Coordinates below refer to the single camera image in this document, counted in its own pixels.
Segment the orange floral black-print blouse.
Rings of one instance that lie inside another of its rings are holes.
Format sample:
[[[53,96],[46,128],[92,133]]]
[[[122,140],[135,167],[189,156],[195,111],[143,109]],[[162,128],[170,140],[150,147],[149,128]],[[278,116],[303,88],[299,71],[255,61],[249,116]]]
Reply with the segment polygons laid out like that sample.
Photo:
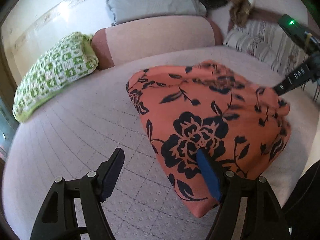
[[[290,105],[215,61],[146,68],[132,75],[126,91],[164,173],[197,218],[218,204],[197,164],[198,150],[255,179],[290,138]]]

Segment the striped floral pillow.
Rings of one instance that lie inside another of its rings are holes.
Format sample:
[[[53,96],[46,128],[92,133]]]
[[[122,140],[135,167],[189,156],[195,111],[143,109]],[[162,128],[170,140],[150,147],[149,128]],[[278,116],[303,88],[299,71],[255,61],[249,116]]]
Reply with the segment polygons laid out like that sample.
[[[243,28],[234,26],[223,44],[257,58],[281,76],[309,57],[279,25],[264,21],[249,20]]]

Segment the green white patterned pillow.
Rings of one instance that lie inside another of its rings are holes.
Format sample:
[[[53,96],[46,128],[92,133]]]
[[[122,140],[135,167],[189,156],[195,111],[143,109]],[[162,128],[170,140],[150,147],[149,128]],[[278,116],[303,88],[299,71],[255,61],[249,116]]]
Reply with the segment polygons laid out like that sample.
[[[73,32],[31,66],[15,92],[12,114],[18,122],[26,122],[65,87],[96,70],[99,60],[91,47],[92,37]]]

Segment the pink cylindrical bolster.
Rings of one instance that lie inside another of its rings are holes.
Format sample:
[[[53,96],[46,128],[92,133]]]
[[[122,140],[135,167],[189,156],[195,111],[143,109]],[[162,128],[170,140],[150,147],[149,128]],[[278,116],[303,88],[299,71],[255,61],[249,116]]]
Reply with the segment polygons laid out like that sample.
[[[159,16],[100,29],[91,46],[104,70],[146,57],[175,51],[219,46],[220,28],[201,16]]]

